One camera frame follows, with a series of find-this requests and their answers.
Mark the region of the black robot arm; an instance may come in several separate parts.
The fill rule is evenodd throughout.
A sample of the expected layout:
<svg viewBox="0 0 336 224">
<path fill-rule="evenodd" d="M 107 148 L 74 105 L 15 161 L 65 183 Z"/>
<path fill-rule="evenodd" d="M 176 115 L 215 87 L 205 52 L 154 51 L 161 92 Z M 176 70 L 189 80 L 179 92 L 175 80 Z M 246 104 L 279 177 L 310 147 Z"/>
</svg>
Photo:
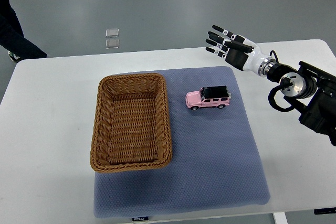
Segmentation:
<svg viewBox="0 0 336 224">
<path fill-rule="evenodd" d="M 303 61 L 299 65 L 298 70 L 281 63 L 266 67 L 267 79 L 278 83 L 269 104 L 280 112 L 297 110 L 302 125 L 335 145 L 335 76 Z"/>
</svg>

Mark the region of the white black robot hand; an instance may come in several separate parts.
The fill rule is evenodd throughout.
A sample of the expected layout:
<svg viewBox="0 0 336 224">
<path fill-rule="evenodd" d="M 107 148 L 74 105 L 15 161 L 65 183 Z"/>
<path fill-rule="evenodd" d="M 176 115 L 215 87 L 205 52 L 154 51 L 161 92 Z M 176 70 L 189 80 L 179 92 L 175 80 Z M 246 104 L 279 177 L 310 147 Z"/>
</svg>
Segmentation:
<svg viewBox="0 0 336 224">
<path fill-rule="evenodd" d="M 210 45 L 206 50 L 225 59 L 232 67 L 240 71 L 251 71 L 265 77 L 268 70 L 277 63 L 277 58 L 266 55 L 261 48 L 242 35 L 216 25 L 209 31 L 206 42 Z"/>
</svg>

